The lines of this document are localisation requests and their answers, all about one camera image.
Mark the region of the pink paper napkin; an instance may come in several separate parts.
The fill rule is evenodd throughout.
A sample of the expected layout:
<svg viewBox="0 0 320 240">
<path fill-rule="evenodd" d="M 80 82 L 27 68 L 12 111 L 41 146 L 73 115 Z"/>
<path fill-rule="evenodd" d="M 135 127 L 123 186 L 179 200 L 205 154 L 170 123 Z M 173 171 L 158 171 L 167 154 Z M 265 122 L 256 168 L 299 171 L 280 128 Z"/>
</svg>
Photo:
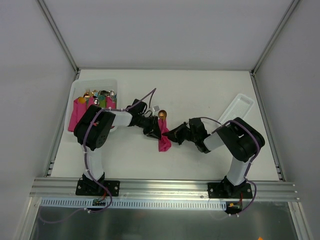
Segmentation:
<svg viewBox="0 0 320 240">
<path fill-rule="evenodd" d="M 167 121 L 159 119 L 158 126 L 161 132 L 161 138 L 158 140 L 158 151 L 166 152 L 172 147 L 171 141 L 168 139 L 167 136 L 163 135 L 164 133 L 169 132 L 169 129 L 167 128 Z"/>
</svg>

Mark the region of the copper spoon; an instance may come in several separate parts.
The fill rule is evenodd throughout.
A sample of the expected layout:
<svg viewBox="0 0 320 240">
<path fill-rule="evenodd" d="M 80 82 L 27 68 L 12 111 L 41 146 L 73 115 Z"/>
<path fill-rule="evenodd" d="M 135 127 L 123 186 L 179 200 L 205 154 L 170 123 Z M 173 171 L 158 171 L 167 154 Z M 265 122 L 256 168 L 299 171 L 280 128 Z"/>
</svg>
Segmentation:
<svg viewBox="0 0 320 240">
<path fill-rule="evenodd" d="M 160 119 L 160 120 L 162 120 L 162 121 L 165 121 L 166 120 L 166 118 L 167 118 L 167 112 L 165 111 L 165 110 L 160 110 L 159 112 L 158 112 L 158 118 Z"/>
</svg>

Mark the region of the small white perforated tray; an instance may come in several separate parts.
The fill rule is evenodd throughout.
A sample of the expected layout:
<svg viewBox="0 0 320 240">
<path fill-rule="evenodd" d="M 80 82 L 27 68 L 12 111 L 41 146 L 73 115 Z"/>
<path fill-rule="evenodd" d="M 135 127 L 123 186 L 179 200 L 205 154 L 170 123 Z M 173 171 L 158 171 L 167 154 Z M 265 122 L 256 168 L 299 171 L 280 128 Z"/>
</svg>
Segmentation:
<svg viewBox="0 0 320 240">
<path fill-rule="evenodd" d="M 235 118 L 244 119 L 248 115 L 254 104 L 255 101 L 253 99 L 246 96 L 245 94 L 239 93 L 231 101 L 218 121 L 221 124 L 225 124 L 227 121 L 234 120 Z"/>
</svg>

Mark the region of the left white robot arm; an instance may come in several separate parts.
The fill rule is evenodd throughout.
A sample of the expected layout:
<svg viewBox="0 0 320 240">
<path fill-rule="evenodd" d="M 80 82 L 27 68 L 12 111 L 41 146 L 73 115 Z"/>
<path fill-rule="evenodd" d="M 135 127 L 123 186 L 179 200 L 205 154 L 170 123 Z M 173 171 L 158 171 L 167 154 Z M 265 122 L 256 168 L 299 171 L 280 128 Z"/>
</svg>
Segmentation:
<svg viewBox="0 0 320 240">
<path fill-rule="evenodd" d="M 161 139 L 161 130 L 157 116 L 144 116 L 147 104 L 135 99 L 126 109 L 107 109 L 91 105 L 73 131 L 77 142 L 83 147 L 85 171 L 77 182 L 77 196 L 117 197 L 120 181 L 106 180 L 102 165 L 101 147 L 106 142 L 112 127 L 142 128 L 143 134 Z"/>
</svg>

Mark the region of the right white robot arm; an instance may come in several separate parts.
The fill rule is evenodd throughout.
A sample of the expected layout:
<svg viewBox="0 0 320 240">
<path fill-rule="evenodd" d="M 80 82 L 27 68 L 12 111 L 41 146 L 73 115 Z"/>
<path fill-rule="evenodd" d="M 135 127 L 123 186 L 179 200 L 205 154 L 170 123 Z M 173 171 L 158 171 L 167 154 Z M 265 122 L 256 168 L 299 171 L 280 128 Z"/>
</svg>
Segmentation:
<svg viewBox="0 0 320 240">
<path fill-rule="evenodd" d="M 232 155 L 231 165 L 221 182 L 208 184 L 210 198 L 244 196 L 250 188 L 247 174 L 251 164 L 265 145 L 264 137 L 240 117 L 228 120 L 212 133 L 207 132 L 200 117 L 195 117 L 162 135 L 179 145 L 184 141 L 193 142 L 205 154 L 226 146 Z"/>
</svg>

